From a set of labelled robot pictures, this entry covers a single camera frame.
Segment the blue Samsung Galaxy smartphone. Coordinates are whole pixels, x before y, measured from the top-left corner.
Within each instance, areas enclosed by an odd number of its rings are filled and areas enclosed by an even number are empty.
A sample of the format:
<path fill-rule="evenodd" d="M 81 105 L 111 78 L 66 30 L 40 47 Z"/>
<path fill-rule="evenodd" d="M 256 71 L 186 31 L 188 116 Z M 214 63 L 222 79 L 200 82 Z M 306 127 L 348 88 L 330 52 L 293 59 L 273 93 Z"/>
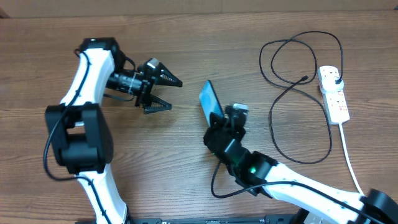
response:
<path fill-rule="evenodd" d="M 223 110 L 221 108 L 218 97 L 215 93 L 213 85 L 210 80 L 207 80 L 202 88 L 202 91 L 199 94 L 200 104 L 203 110 L 203 113 L 206 118 L 206 122 L 208 126 L 210 124 L 210 114 L 215 113 L 218 116 L 223 117 Z"/>

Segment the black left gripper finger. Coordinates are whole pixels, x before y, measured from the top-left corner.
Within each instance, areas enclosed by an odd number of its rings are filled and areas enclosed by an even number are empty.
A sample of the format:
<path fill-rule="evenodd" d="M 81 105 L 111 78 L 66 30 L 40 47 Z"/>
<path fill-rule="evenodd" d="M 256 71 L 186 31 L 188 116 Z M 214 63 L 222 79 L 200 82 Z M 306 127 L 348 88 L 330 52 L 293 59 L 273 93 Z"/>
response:
<path fill-rule="evenodd" d="M 170 72 L 163 63 L 159 63 L 155 69 L 156 85 L 182 87 L 183 82 Z"/>
<path fill-rule="evenodd" d="M 171 109 L 172 109 L 172 104 L 170 104 L 152 94 L 150 94 L 144 100 L 144 113 L 145 114 L 167 111 L 167 110 L 171 110 Z"/>

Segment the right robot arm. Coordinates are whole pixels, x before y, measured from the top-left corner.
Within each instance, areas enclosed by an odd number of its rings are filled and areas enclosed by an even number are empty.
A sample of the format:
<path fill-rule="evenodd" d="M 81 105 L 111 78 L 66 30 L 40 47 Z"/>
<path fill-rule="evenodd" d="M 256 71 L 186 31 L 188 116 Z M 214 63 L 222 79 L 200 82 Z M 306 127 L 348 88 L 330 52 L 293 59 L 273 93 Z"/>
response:
<path fill-rule="evenodd" d="M 397 203 L 371 189 L 367 195 L 329 187 L 294 172 L 285 164 L 242 146 L 248 111 L 227 106 L 225 112 L 205 113 L 205 146 L 224 164 L 229 175 L 249 192 L 294 204 L 329 223 L 397 223 Z"/>

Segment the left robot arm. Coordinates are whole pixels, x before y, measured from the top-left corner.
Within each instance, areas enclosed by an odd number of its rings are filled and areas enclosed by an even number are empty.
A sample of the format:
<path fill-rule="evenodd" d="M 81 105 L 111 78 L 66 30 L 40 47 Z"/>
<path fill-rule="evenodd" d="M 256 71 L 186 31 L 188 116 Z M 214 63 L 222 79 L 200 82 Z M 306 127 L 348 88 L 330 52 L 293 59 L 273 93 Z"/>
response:
<path fill-rule="evenodd" d="M 152 95 L 153 86 L 181 87 L 183 83 L 156 58 L 126 69 L 125 63 L 132 60 L 113 37 L 86 38 L 75 54 L 80 64 L 69 91 L 58 105 L 45 110 L 49 136 L 44 170 L 51 179 L 65 181 L 49 171 L 47 156 L 52 149 L 57 164 L 70 174 L 67 180 L 77 180 L 86 192 L 95 223 L 134 223 L 111 171 L 114 144 L 101 110 L 105 90 L 131 95 L 135 106 L 150 114 L 172 109 L 172 104 Z"/>

